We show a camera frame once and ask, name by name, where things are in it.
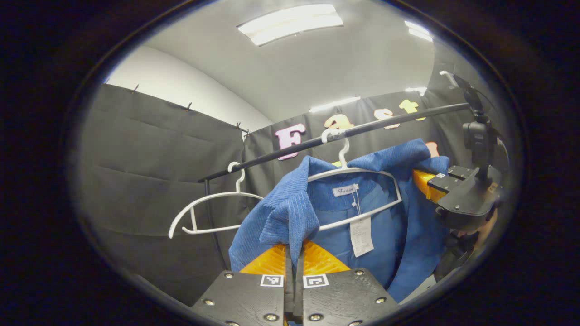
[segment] empty white hanger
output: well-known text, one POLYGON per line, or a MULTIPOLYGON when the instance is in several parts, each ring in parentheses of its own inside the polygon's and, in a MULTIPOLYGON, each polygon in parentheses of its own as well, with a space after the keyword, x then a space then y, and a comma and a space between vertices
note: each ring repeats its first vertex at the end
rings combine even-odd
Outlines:
MULTIPOLYGON (((230 165, 227 167, 227 171, 231 172, 231 168, 234 165, 238 165, 240 163, 238 162, 232 162, 230 163, 230 165)), ((193 224, 193 231, 191 230, 187 230, 185 227, 182 227, 182 230, 185 231, 186 233, 189 234, 202 234, 202 233, 213 233, 213 232, 220 232, 220 231, 226 231, 226 230, 232 230, 232 229, 237 229, 240 226, 239 225, 233 225, 233 226, 226 226, 226 227, 217 227, 215 229, 207 229, 207 230, 198 230, 197 229, 197 224, 195 222, 195 213, 193 211, 194 207, 201 203, 204 202, 206 200, 210 200, 212 198, 217 198, 217 197, 225 197, 225 196, 231 196, 231 195, 238 195, 238 196, 247 196, 247 197, 253 197, 253 198, 258 198, 260 200, 264 199, 263 197, 260 197, 258 195, 254 195, 254 194, 250 194, 250 193, 242 193, 240 192, 240 183, 242 181, 244 181, 244 179, 246 178, 246 172, 244 171, 244 169, 241 170, 242 171, 242 177, 239 178, 236 182, 235 182, 235 192, 229 192, 229 193, 219 193, 219 194, 213 194, 213 195, 207 195, 205 197, 201 197, 200 199, 192 202, 191 204, 189 204, 188 206, 185 206, 185 208, 182 209, 181 212, 179 212, 179 214, 173 219, 173 222, 171 223, 171 227, 169 228, 169 238, 173 238, 173 232, 175 231, 175 227, 177 227, 177 223, 179 223, 179 220, 182 218, 182 216, 189 210, 191 212, 191 224, 193 224)))
MULTIPOLYGON (((340 135, 341 133, 343 133, 344 130, 340 130, 340 129, 326 129, 325 131, 322 132, 321 135, 321 140, 323 144, 327 143, 327 137, 329 133, 332 133, 333 135, 340 135)), ((348 218, 346 220, 342 220, 342 221, 338 221, 338 222, 334 222, 334 223, 330 223, 330 224, 326 224, 320 227, 319 231, 324 231, 324 230, 328 230, 328 229, 332 229, 333 227, 337 227, 337 226, 341 226, 344 224, 348 224, 350 222, 354 222, 354 221, 358 221, 360 219, 366 218, 367 216, 371 216, 375 213, 378 213, 380 211, 384 211, 385 209, 388 209, 392 206, 397 205, 398 203, 400 203, 401 201, 403 201, 401 199, 401 193, 399 192, 399 188, 398 188, 398 184, 397 184, 397 180, 394 178, 394 176, 390 173, 387 173, 385 171, 371 171, 371 170, 367 170, 367 169, 361 169, 361 168, 349 168, 346 166, 346 160, 345 160, 345 154, 349 151, 350 148, 350 143, 349 143, 349 139, 345 137, 345 146, 340 150, 340 152, 338 153, 338 157, 340 160, 340 169, 334 169, 334 170, 330 170, 330 171, 326 171, 326 172, 322 172, 322 173, 318 173, 315 174, 313 176, 309 176, 308 177, 308 182, 314 181, 314 180, 318 180, 318 179, 322 179, 325 178, 327 176, 333 176, 333 175, 339 175, 339 174, 343 174, 343 173, 354 173, 354 172, 370 172, 370 173, 378 173, 378 174, 382 174, 382 175, 386 175, 388 177, 390 177, 391 179, 393 179, 393 183, 395 185, 395 190, 397 192, 397 200, 390 202, 384 206, 381 206, 379 208, 375 208, 372 211, 366 212, 366 213, 362 213, 359 214, 357 216, 353 216, 352 218, 348 218)))

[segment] blue shirt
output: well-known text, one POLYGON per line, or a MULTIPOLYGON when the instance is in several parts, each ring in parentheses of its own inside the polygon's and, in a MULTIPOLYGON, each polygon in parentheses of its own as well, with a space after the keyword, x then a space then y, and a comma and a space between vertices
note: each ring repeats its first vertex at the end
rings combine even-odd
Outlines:
POLYGON ((396 199, 392 179, 360 172, 309 183, 309 176, 338 167, 307 156, 242 222, 229 249, 232 270, 240 271, 278 243, 289 244, 292 264, 296 265, 302 242, 308 238, 350 268, 368 268, 398 302, 420 285, 437 266, 448 230, 435 217, 436 205, 414 185, 412 169, 447 173, 449 159, 431 158, 425 143, 415 139, 357 158, 347 166, 386 171, 398 182, 403 201, 371 216, 372 251, 354 256, 348 224, 318 229, 358 215, 352 206, 353 196, 335 197, 333 188, 358 184, 357 204, 366 212, 396 199))

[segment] clothes tag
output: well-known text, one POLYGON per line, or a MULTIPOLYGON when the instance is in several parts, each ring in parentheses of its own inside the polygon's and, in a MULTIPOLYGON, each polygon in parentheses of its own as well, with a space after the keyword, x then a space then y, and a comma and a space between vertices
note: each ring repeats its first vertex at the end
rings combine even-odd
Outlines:
POLYGON ((371 217, 350 222, 350 242, 353 244, 354 256, 359 257, 375 249, 371 237, 371 217))
POLYGON ((338 197, 338 196, 342 196, 342 195, 351 194, 351 193, 357 191, 357 189, 358 189, 358 184, 355 183, 355 184, 351 184, 350 186, 333 188, 332 193, 334 194, 334 197, 338 197))

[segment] fluorescent light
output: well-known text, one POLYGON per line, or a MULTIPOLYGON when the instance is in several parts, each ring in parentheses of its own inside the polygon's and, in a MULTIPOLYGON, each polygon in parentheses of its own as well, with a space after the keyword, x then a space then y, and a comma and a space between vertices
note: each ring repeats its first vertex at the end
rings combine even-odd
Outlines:
POLYGON ((429 35, 429 31, 426 30, 425 28, 423 28, 422 26, 419 26, 417 24, 413 24, 410 21, 405 21, 405 25, 407 25, 407 27, 409 27, 410 30, 416 30, 416 31, 419 31, 419 32, 422 32, 424 34, 429 35))
POLYGON ((279 10, 238 26, 257 45, 284 36, 323 27, 343 26, 332 5, 306 5, 279 10))
POLYGON ((338 101, 330 102, 330 103, 319 105, 319 106, 313 106, 312 108, 310 108, 309 111, 310 112, 317 112, 317 111, 324 110, 326 108, 335 107, 335 106, 343 105, 346 103, 358 101, 360 99, 361 99, 360 96, 349 97, 348 99, 338 100, 338 101))
POLYGON ((427 87, 405 88, 405 92, 419 92, 419 95, 425 95, 427 87))
POLYGON ((429 42, 433 42, 433 38, 430 37, 429 35, 425 34, 425 33, 422 33, 422 32, 416 31, 416 30, 409 29, 409 34, 414 35, 416 37, 420 37, 422 39, 426 39, 429 42))

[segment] white wall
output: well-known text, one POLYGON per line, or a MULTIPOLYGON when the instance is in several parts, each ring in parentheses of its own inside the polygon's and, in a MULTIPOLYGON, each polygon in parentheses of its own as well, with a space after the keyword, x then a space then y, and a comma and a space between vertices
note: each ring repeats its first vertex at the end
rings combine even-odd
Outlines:
POLYGON ((107 84, 137 92, 207 114, 250 132, 272 124, 241 97, 187 63, 162 51, 141 46, 122 61, 107 84))

